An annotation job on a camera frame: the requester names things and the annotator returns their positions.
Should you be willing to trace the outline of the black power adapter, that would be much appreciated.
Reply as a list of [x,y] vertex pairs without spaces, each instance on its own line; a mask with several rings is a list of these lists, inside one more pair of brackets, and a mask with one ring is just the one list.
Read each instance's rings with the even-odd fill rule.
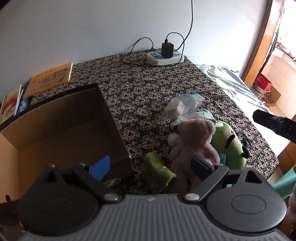
[[171,58],[174,52],[174,45],[168,42],[168,39],[162,43],[161,56],[165,59]]

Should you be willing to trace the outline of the wooden door frame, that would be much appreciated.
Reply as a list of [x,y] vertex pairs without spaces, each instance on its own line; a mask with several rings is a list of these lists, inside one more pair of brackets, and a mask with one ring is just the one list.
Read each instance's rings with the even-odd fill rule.
[[259,28],[259,32],[251,51],[247,64],[241,74],[241,79],[250,88],[259,75],[269,48],[272,44],[276,27],[280,22],[280,15],[283,11],[282,0],[269,0],[266,2],[265,11]]

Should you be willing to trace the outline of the red cartoon cover book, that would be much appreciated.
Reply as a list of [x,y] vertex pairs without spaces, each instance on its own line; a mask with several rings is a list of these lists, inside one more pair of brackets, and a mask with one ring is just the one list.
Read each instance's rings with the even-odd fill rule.
[[16,115],[21,91],[22,85],[20,84],[3,97],[3,101],[1,103],[1,124],[7,121],[12,116]]

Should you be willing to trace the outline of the white plush toy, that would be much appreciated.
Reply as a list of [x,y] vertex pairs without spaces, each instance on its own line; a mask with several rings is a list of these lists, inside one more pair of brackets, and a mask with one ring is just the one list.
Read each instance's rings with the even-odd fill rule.
[[180,145],[182,143],[182,138],[179,133],[173,132],[168,136],[168,144],[171,148]]

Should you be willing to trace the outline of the blue checkered cloth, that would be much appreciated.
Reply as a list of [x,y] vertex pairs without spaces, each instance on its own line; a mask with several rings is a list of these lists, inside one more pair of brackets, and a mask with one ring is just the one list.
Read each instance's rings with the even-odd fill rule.
[[18,105],[18,110],[16,115],[20,114],[21,112],[25,111],[30,106],[30,101],[28,99],[23,99],[20,101]]

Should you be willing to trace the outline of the light striped bed sheet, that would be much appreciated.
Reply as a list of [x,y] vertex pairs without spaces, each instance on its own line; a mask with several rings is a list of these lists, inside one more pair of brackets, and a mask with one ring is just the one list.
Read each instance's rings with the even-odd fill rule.
[[196,65],[213,82],[236,103],[236,105],[252,119],[253,113],[260,109],[273,114],[250,90],[242,79],[225,66]]

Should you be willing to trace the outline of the pink teddy bear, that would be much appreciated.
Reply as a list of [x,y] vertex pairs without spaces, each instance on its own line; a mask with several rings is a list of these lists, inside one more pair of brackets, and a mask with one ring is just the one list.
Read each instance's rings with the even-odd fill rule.
[[215,131],[215,124],[203,118],[187,120],[178,125],[181,142],[169,154],[170,170],[176,174],[170,186],[171,192],[182,195],[201,183],[191,169],[193,156],[200,157],[210,165],[220,162],[218,152],[211,145]]

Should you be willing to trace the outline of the red box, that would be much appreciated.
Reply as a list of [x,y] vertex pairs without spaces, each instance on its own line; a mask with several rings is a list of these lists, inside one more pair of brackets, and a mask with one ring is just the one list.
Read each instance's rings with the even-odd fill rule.
[[263,74],[256,78],[255,83],[264,91],[270,90],[272,87],[272,83]]

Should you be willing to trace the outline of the green plush toy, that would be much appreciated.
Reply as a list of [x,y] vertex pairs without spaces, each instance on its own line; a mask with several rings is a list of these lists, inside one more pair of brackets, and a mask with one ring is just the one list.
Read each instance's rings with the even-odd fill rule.
[[248,143],[245,138],[240,140],[233,128],[223,121],[217,121],[215,128],[211,145],[218,152],[220,163],[233,170],[243,169],[249,158]]

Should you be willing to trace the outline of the green knitted hat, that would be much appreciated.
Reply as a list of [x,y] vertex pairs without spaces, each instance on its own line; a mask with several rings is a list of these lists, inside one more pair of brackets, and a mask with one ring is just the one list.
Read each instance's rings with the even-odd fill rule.
[[169,183],[176,178],[176,174],[164,165],[161,157],[149,152],[144,157],[145,179],[151,193],[159,194],[163,192]]

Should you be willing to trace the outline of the brown cardboard box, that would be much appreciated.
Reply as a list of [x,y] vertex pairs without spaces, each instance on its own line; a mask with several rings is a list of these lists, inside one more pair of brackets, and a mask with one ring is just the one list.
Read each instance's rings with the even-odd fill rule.
[[20,199],[49,165],[70,168],[109,156],[105,180],[132,173],[130,154],[99,86],[56,94],[1,127],[1,202]]

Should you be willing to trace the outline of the yellow book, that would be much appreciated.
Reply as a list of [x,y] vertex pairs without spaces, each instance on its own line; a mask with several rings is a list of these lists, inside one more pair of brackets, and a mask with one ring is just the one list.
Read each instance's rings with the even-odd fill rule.
[[68,83],[70,81],[72,68],[73,63],[70,62],[33,76],[29,80],[23,99],[36,96],[49,89]]

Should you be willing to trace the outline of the clear plastic bag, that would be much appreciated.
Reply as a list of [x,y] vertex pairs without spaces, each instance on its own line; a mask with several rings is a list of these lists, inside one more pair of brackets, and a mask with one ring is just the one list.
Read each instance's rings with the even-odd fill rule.
[[159,120],[176,120],[186,114],[195,113],[201,106],[204,97],[200,94],[181,94],[173,97],[164,111],[161,113]]

